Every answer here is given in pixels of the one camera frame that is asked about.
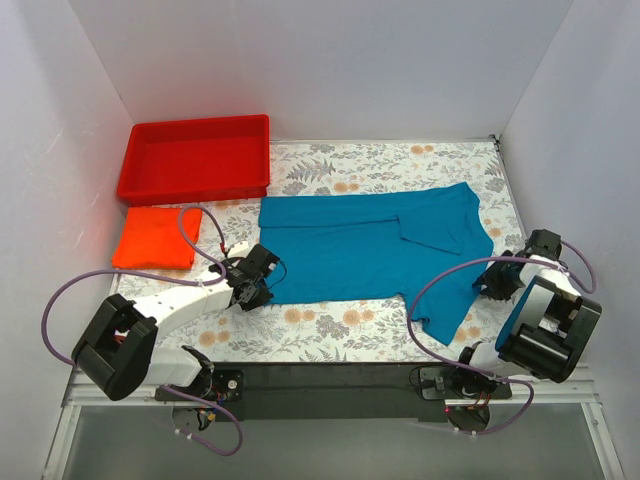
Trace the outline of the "teal t shirt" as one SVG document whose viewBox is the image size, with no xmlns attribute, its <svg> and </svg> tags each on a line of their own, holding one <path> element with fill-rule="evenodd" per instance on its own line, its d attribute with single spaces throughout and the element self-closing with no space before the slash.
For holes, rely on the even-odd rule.
<svg viewBox="0 0 640 480">
<path fill-rule="evenodd" d="M 412 320 L 448 345 L 494 251 L 479 210 L 465 183 L 387 194 L 266 197 L 260 243 L 282 261 L 269 284 L 272 301 L 401 296 Z"/>
</svg>

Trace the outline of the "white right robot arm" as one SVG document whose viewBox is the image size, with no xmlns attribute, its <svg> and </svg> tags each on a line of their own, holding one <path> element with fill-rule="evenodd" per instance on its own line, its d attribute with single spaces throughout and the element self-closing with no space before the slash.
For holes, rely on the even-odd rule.
<svg viewBox="0 0 640 480">
<path fill-rule="evenodd" d="M 572 374 L 602 314 L 602 307 L 572 286 L 560 261 L 566 245 L 545 229 L 531 233 L 517 253 L 527 263 L 496 262 L 474 285 L 492 300 L 516 301 L 496 340 L 463 350 L 451 376 L 462 397 L 490 395 L 499 378 L 528 376 L 562 383 Z"/>
</svg>

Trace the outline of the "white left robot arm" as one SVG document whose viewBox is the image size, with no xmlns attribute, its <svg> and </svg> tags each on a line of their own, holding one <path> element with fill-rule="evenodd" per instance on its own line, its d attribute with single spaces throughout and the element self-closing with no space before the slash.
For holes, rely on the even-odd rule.
<svg viewBox="0 0 640 480">
<path fill-rule="evenodd" d="M 244 242 L 232 252 L 233 257 L 185 285 L 134 299 L 107 297 L 72 351 L 75 365 L 114 401 L 146 385 L 166 385 L 193 400 L 225 397 L 205 354 L 160 342 L 200 317 L 231 307 L 251 311 L 271 300 L 267 279 L 280 258 L 260 244 Z"/>
</svg>

